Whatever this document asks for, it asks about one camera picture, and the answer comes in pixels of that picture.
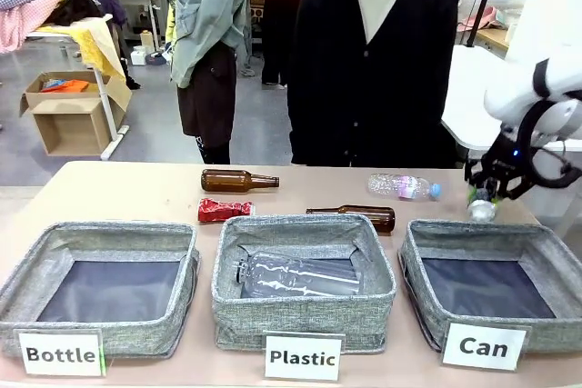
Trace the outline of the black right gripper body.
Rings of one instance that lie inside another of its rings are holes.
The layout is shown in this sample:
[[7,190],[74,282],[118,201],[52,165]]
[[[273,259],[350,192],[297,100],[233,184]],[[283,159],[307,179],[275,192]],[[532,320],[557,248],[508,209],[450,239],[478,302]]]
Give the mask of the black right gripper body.
[[508,180],[507,193],[510,200],[516,200],[535,186],[516,139],[517,134],[513,129],[502,129],[480,160],[488,191],[490,178]]

